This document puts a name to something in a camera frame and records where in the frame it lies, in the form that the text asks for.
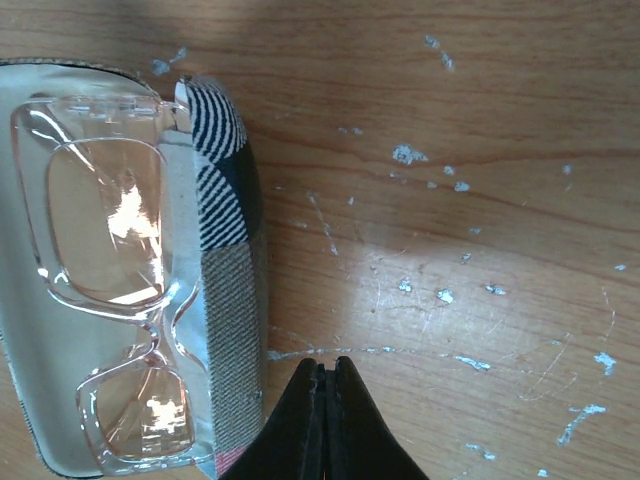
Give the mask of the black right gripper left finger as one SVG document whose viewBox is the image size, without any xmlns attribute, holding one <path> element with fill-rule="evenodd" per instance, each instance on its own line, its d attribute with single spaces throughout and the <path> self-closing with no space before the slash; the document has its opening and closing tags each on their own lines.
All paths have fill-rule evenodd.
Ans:
<svg viewBox="0 0 640 480">
<path fill-rule="evenodd" d="M 264 428 L 224 479 L 324 477 L 326 375 L 307 358 L 297 366 Z"/>
</svg>

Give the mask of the plaid glasses case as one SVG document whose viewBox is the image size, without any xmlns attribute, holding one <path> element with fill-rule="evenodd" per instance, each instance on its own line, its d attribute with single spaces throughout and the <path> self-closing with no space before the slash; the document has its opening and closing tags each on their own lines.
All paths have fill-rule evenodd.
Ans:
<svg viewBox="0 0 640 480">
<path fill-rule="evenodd" d="M 9 59 L 1 70 L 27 63 L 115 73 L 163 99 L 132 75 L 86 62 Z M 229 93 L 206 76 L 184 77 L 175 92 L 178 87 L 186 90 L 192 119 L 204 320 L 195 338 L 207 361 L 215 445 L 213 460 L 194 465 L 217 479 L 253 441 L 264 421 L 268 317 L 264 213 L 248 134 Z M 64 476 L 47 464 L 32 440 L 41 461 L 56 475 L 108 476 Z"/>
</svg>

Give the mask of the light blue cleaning cloth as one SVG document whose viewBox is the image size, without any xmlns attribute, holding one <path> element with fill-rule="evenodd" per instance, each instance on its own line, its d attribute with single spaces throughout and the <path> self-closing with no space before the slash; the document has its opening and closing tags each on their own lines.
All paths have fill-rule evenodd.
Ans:
<svg viewBox="0 0 640 480">
<path fill-rule="evenodd" d="M 110 360 L 116 342 L 133 344 L 134 328 L 113 322 L 91 325 L 86 314 L 65 307 L 47 292 L 30 240 L 26 208 L 18 185 L 11 146 L 11 114 L 32 95 L 56 97 L 85 95 L 152 96 L 150 89 L 103 70 L 53 64 L 13 64 L 1 70 L 1 335 L 16 393 L 31 435 L 47 464 L 72 478 L 106 475 L 96 463 L 81 428 L 76 388 L 101 362 Z M 178 87 L 171 103 L 184 106 L 192 119 L 187 93 Z M 212 407 L 206 357 L 196 334 L 202 327 L 201 252 L 196 216 L 195 155 L 192 141 L 192 191 L 195 197 L 196 251 L 188 254 L 199 287 L 191 306 L 174 327 L 178 343 L 200 367 L 190 389 L 199 403 L 202 440 L 215 457 Z"/>
</svg>

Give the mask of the orange sunglasses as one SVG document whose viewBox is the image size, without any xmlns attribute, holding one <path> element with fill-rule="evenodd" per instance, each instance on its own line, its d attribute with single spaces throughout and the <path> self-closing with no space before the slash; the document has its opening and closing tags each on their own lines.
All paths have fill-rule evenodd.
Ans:
<svg viewBox="0 0 640 480">
<path fill-rule="evenodd" d="M 76 405 L 106 475 L 208 457 L 190 386 L 200 364 L 174 332 L 197 295 L 188 110 L 138 95 L 36 93 L 11 114 L 11 146 L 37 271 L 91 325 L 135 330 L 84 376 Z"/>
</svg>

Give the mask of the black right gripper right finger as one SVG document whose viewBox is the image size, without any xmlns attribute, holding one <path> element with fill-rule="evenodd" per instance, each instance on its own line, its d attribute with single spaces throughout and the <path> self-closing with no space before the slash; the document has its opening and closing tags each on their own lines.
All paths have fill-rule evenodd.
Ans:
<svg viewBox="0 0 640 480">
<path fill-rule="evenodd" d="M 425 479 L 385 423 L 354 362 L 336 360 L 326 377 L 327 479 Z"/>
</svg>

